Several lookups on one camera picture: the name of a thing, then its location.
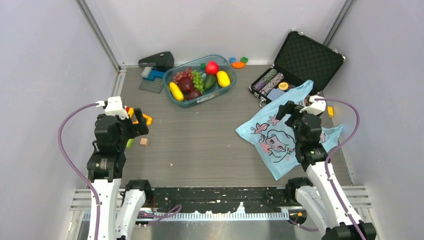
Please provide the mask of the light blue plastic bag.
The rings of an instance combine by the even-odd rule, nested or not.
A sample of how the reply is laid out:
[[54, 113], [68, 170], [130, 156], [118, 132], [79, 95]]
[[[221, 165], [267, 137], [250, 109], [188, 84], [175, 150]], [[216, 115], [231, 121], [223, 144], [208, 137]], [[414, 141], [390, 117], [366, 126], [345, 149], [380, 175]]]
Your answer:
[[287, 101], [293, 101], [304, 107], [305, 98], [308, 97], [313, 86], [314, 82], [307, 80], [302, 85], [290, 89], [235, 129], [241, 138], [255, 146], [260, 158], [276, 181], [299, 165], [296, 159], [293, 129], [285, 124], [289, 116], [286, 115], [282, 120], [278, 120], [279, 106], [286, 104]]

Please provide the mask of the dark red fake fruit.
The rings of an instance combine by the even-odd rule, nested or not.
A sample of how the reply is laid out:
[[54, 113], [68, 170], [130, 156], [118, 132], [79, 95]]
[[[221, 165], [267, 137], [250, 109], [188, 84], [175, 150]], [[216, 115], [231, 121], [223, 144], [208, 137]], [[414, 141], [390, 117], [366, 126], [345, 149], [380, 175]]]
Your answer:
[[185, 99], [187, 101], [190, 101], [201, 96], [202, 96], [202, 92], [199, 89], [193, 89], [189, 93], [187, 93], [187, 95], [185, 96]]

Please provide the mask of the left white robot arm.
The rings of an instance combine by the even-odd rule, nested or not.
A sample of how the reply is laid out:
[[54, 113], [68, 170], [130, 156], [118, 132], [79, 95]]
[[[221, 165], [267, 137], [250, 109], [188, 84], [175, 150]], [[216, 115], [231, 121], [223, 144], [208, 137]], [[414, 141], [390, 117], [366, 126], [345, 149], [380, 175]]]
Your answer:
[[129, 181], [118, 202], [127, 143], [149, 132], [140, 108], [134, 109], [134, 116], [136, 122], [129, 116], [100, 114], [95, 122], [95, 151], [87, 163], [92, 195], [89, 240], [131, 239], [141, 207], [153, 202], [151, 185], [144, 179]]

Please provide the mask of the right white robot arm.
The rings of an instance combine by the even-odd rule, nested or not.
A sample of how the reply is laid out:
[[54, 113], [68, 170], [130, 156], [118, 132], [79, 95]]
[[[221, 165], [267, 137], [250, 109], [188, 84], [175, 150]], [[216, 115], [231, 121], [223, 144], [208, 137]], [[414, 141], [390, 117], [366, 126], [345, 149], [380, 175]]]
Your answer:
[[301, 205], [315, 223], [323, 240], [374, 240], [377, 230], [371, 222], [364, 222], [343, 192], [331, 157], [321, 141], [320, 114], [326, 109], [323, 99], [303, 107], [288, 101], [280, 105], [276, 115], [294, 133], [295, 157], [307, 177], [290, 179], [285, 198], [291, 205]]

